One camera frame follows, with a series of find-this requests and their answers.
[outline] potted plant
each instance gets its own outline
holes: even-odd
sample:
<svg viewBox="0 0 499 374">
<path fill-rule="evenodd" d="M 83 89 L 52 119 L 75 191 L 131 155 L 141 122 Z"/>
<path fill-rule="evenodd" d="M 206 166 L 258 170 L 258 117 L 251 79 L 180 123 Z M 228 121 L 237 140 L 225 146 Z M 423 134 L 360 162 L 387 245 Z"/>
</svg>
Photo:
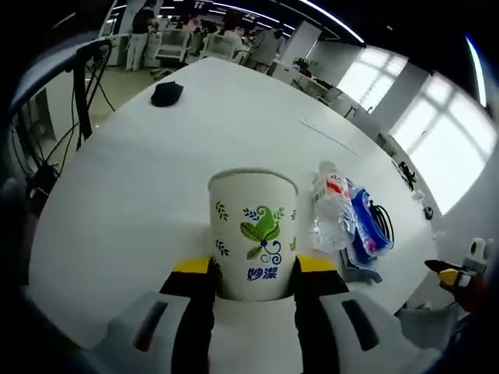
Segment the potted plant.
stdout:
<svg viewBox="0 0 499 374">
<path fill-rule="evenodd" d="M 306 58 L 300 57 L 293 60 L 293 65 L 298 67 L 299 72 L 306 75 L 309 71 L 310 62 Z"/>
</svg>

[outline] plastic water bottle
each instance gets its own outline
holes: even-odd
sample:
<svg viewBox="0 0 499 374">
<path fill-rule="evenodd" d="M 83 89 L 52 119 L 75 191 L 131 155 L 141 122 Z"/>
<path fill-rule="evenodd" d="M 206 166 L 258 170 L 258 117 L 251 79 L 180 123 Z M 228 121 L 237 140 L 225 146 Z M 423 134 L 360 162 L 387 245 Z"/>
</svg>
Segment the plastic water bottle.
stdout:
<svg viewBox="0 0 499 374">
<path fill-rule="evenodd" d="M 329 161 L 313 181 L 313 230 L 314 248 L 326 253 L 344 249 L 355 233 L 349 184 Z"/>
</svg>

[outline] white chair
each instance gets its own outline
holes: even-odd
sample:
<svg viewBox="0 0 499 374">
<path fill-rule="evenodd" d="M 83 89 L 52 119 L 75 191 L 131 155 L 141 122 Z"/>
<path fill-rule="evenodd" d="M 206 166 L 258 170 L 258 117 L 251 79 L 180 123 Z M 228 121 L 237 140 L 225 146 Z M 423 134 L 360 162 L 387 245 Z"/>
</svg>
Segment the white chair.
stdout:
<svg viewBox="0 0 499 374">
<path fill-rule="evenodd" d="M 188 50 L 189 37 L 190 32 L 185 30 L 167 29 L 163 31 L 155 58 L 174 58 L 183 61 Z"/>
<path fill-rule="evenodd" d="M 235 54 L 235 42 L 223 35 L 208 35 L 201 51 L 200 58 L 216 57 L 232 61 Z"/>
</svg>

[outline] office desk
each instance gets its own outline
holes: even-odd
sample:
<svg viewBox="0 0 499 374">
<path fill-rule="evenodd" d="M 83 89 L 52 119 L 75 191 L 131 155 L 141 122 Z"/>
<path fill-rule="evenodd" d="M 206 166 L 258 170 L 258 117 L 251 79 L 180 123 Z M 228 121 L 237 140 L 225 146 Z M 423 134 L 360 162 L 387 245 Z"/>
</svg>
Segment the office desk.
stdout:
<svg viewBox="0 0 499 374">
<path fill-rule="evenodd" d="M 290 68 L 287 65 L 278 63 L 275 70 L 272 72 L 272 77 L 280 80 L 281 82 L 287 83 L 297 90 L 309 95 L 316 99 L 319 96 L 325 95 L 328 92 L 328 88 L 320 85 L 318 82 L 304 76 L 298 70 Z"/>
<path fill-rule="evenodd" d="M 257 166 L 289 176 L 299 187 L 303 250 L 322 160 L 365 186 L 395 230 L 395 247 L 377 264 L 384 281 L 349 287 L 391 313 L 402 307 L 437 249 L 421 206 L 383 150 L 320 102 L 230 62 L 207 58 L 168 81 L 185 87 L 176 105 L 153 107 L 154 86 L 139 93 L 85 142 L 48 198 L 30 295 L 61 331 L 95 344 L 107 322 L 158 291 L 178 261 L 213 252 L 207 183 L 221 170 Z"/>
</svg>

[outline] yellow part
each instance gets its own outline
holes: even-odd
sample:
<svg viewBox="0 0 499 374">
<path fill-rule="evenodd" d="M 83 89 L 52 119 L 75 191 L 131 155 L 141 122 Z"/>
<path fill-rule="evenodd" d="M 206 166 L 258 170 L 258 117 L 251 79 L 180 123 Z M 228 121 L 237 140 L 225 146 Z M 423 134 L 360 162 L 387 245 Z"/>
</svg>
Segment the yellow part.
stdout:
<svg viewBox="0 0 499 374">
<path fill-rule="evenodd" d="M 449 287 L 454 286 L 455 280 L 458 279 L 459 272 L 454 269 L 447 269 L 441 271 L 438 274 L 438 277 L 442 281 L 443 284 L 446 284 Z"/>
<path fill-rule="evenodd" d="M 298 260 L 302 266 L 302 273 L 337 270 L 336 265 L 329 259 L 318 259 L 317 257 L 298 255 Z"/>
<path fill-rule="evenodd" d="M 200 273 L 206 274 L 208 272 L 208 265 L 211 257 L 201 257 L 200 259 L 191 259 L 177 263 L 173 271 L 179 273 Z M 336 271 L 336 265 L 329 259 L 319 259 L 317 257 L 298 255 L 299 263 L 302 267 L 303 273 L 310 273 L 313 271 Z"/>
<path fill-rule="evenodd" d="M 206 274 L 208 272 L 208 264 L 211 257 L 201 257 L 200 259 L 190 259 L 189 261 L 182 261 L 177 263 L 173 271 L 180 273 L 199 273 Z"/>
</svg>

